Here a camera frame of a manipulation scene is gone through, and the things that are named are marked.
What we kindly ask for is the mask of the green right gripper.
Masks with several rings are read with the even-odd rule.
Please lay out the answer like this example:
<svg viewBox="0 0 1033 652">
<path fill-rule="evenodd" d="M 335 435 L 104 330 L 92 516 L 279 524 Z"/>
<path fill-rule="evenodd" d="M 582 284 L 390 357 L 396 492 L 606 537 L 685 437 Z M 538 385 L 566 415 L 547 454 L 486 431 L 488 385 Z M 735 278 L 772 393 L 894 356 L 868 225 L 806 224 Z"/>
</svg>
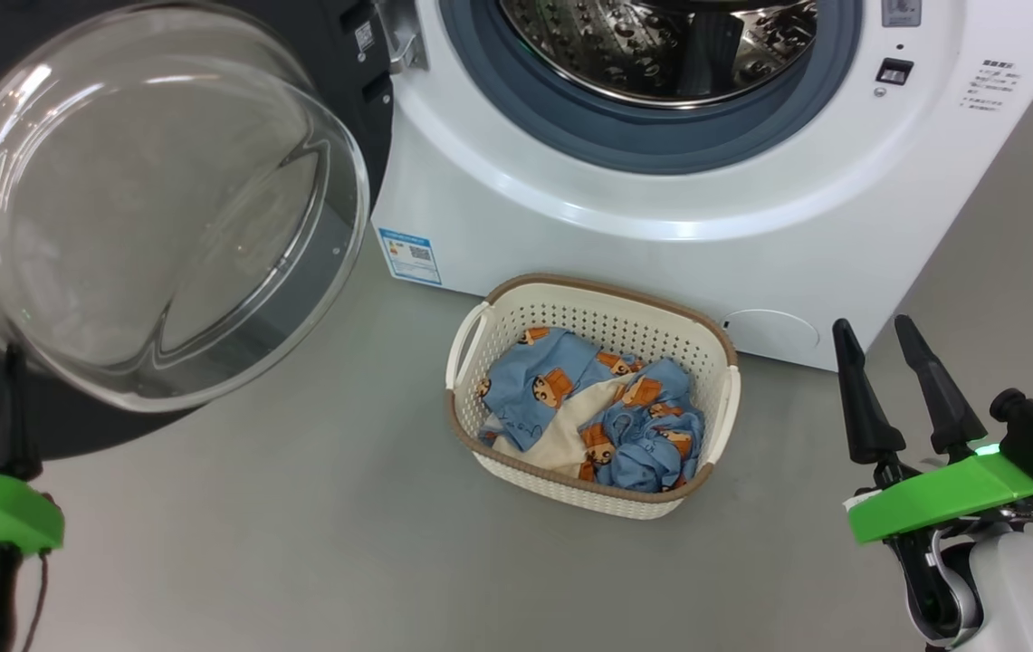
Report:
<svg viewBox="0 0 1033 652">
<path fill-rule="evenodd" d="M 971 443 L 988 436 L 985 426 L 913 319 L 896 315 L 895 333 L 906 366 L 916 375 L 924 393 L 934 453 L 971 457 L 848 499 L 847 523 L 856 542 L 881 541 L 1033 498 L 1033 479 L 1000 451 L 984 448 L 974 455 Z M 850 321 L 835 321 L 832 340 L 848 457 L 855 464 L 896 458 L 905 449 L 904 435 L 889 424 L 869 383 L 865 352 Z"/>
</svg>

